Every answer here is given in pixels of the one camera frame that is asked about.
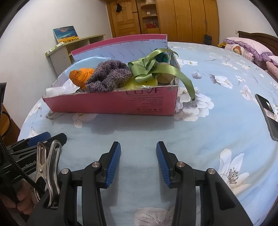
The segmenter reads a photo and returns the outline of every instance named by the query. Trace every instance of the metal clip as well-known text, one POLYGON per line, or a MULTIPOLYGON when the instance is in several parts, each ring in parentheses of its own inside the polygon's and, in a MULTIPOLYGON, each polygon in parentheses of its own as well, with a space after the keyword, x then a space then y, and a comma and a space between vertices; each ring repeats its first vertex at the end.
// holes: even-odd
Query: metal clip
MULTIPOLYGON (((49 202, 47 208, 51 207, 54 202, 59 200, 60 188, 57 181, 58 162, 62 150, 60 141, 54 140, 51 143, 47 157, 46 146, 43 142, 38 143, 37 149, 37 169, 35 182, 42 184, 45 181, 45 187, 49 191, 49 202)), ((37 200, 40 200, 40 194, 35 190, 37 200)))

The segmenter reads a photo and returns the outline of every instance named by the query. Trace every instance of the metal screw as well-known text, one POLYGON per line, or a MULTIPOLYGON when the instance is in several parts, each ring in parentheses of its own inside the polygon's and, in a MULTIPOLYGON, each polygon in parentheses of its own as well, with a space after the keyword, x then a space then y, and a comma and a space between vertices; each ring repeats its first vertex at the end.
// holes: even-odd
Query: metal screw
POLYGON ((69 169, 68 168, 64 168, 61 170, 61 173, 62 174, 67 174, 69 172, 69 169))
POLYGON ((94 167, 94 168, 98 168, 99 166, 100 166, 99 162, 93 162, 92 163, 92 167, 94 167))
POLYGON ((208 173, 209 173, 209 174, 215 174, 216 171, 215 171, 215 169, 209 168, 209 169, 208 169, 208 173))
POLYGON ((178 166, 178 167, 184 167, 184 166, 185 166, 185 163, 184 163, 184 162, 177 162, 177 166, 178 166))

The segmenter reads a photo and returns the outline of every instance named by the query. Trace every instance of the canvas painting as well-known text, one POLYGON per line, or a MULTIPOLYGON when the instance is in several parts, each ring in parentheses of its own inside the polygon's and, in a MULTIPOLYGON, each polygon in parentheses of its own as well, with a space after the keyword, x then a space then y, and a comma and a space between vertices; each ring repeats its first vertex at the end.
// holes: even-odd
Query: canvas painting
POLYGON ((60 42, 66 43, 66 42, 79 39, 73 26, 55 28, 53 29, 53 32, 58 43, 60 42))

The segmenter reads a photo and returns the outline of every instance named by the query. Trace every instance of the white wall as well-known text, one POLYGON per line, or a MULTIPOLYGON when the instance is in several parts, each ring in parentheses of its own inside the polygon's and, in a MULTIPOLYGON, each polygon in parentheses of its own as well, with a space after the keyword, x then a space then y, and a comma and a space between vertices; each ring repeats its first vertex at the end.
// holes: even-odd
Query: white wall
POLYGON ((7 82, 4 105, 19 128, 57 78, 44 54, 57 44, 52 29, 70 25, 80 38, 111 38, 105 2, 30 0, 0 39, 0 82, 7 82))
POLYGON ((235 30, 265 33, 277 37, 261 11, 249 0, 217 0, 221 43, 228 37, 238 37, 235 30))

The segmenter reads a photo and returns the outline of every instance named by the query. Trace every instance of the blue floral bedsheet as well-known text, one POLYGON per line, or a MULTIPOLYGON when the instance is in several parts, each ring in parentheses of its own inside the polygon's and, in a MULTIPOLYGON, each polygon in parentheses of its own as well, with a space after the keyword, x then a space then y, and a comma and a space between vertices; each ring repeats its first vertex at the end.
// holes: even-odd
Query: blue floral bedsheet
POLYGON ((269 100, 277 117, 278 84, 234 52, 192 43, 168 45, 179 54, 181 71, 196 92, 192 102, 180 84, 174 117, 53 113, 40 99, 19 139, 45 131, 65 133, 59 169, 71 171, 97 161, 119 141, 119 171, 110 188, 101 191, 108 225, 171 225, 176 189, 167 188, 159 171, 155 150, 162 140, 191 167, 215 168, 259 226, 278 195, 278 143, 270 137, 255 94, 269 100))

